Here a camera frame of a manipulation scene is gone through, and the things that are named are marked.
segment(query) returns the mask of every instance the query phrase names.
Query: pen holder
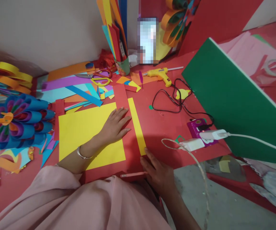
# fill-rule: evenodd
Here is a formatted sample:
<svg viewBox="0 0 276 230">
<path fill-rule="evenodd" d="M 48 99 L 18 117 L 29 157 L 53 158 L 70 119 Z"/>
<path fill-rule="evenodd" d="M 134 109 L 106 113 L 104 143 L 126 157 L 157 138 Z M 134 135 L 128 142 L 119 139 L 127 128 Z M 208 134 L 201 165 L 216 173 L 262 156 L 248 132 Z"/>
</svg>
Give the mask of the pen holder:
<svg viewBox="0 0 276 230">
<path fill-rule="evenodd" d="M 118 62 L 115 60 L 116 66 L 117 66 L 117 70 L 119 71 L 119 74 L 121 76 L 127 76 L 129 75 L 129 61 L 128 61 L 128 57 L 127 59 L 125 59 L 122 62 Z"/>
</svg>

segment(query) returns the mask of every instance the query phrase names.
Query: white wall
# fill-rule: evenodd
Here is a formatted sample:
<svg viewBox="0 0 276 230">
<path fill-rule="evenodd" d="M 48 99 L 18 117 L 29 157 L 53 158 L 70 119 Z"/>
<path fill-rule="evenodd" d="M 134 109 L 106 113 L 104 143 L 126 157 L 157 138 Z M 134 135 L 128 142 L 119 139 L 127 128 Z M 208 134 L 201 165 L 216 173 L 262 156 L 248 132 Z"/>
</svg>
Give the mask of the white wall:
<svg viewBox="0 0 276 230">
<path fill-rule="evenodd" d="M 130 48 L 137 46 L 137 15 L 138 0 L 131 0 Z M 96 0 L 0 0 L 0 61 L 37 76 L 95 60 L 109 49 L 102 24 Z"/>
<path fill-rule="evenodd" d="M 276 0 L 264 0 L 243 30 L 276 22 Z"/>
</svg>

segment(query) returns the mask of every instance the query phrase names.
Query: yellow scissors handle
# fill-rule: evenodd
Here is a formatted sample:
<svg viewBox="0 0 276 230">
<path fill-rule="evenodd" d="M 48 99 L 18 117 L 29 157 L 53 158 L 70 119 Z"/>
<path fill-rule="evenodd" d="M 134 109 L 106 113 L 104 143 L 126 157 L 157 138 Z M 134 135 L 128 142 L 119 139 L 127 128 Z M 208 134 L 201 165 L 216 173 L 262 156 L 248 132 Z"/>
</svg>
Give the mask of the yellow scissors handle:
<svg viewBox="0 0 276 230">
<path fill-rule="evenodd" d="M 95 81 L 99 81 L 99 80 L 107 80 L 107 82 L 105 84 L 101 84 L 99 82 L 95 82 Z M 107 86 L 110 83 L 110 79 L 109 78 L 91 78 L 91 81 L 93 83 L 95 83 L 95 85 L 100 86 L 100 87 L 104 87 Z"/>
</svg>

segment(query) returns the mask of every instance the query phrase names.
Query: purple power strip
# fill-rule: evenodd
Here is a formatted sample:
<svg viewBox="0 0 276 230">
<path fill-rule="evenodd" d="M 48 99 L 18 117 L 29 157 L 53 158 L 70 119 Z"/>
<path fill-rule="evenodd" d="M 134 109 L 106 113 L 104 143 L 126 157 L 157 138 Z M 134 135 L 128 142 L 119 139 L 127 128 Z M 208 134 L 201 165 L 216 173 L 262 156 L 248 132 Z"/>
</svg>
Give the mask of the purple power strip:
<svg viewBox="0 0 276 230">
<path fill-rule="evenodd" d="M 201 125 L 207 125 L 204 119 L 195 119 L 195 120 L 187 123 L 189 131 L 192 135 L 192 138 L 202 139 L 202 141 L 205 144 L 205 148 L 208 147 L 208 146 L 211 146 L 213 144 L 218 143 L 217 140 L 205 140 L 205 139 L 200 137 L 200 133 L 203 132 L 203 131 L 199 131 L 198 127 L 201 126 Z"/>
</svg>

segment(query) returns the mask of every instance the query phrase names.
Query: scissors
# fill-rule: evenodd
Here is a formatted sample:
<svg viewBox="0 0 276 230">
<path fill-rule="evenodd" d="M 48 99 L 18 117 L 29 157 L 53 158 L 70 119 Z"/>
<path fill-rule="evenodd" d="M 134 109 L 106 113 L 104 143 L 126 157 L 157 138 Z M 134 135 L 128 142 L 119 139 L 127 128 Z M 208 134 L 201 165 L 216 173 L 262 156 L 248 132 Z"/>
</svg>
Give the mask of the scissors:
<svg viewBox="0 0 276 230">
<path fill-rule="evenodd" d="M 101 73 L 103 73 L 103 72 L 107 72 L 108 73 L 108 77 L 102 75 Z M 108 69 L 102 69 L 102 70 L 98 70 L 98 71 L 94 72 L 93 74 L 76 74 L 75 76 L 82 77 L 82 78 L 89 78 L 95 85 L 103 87 L 103 86 L 107 86 L 110 83 L 110 79 L 112 77 L 112 73 Z M 101 84 L 99 82 L 95 82 L 96 80 L 97 81 L 99 81 L 99 80 L 107 80 L 107 82 L 105 84 Z"/>
</svg>

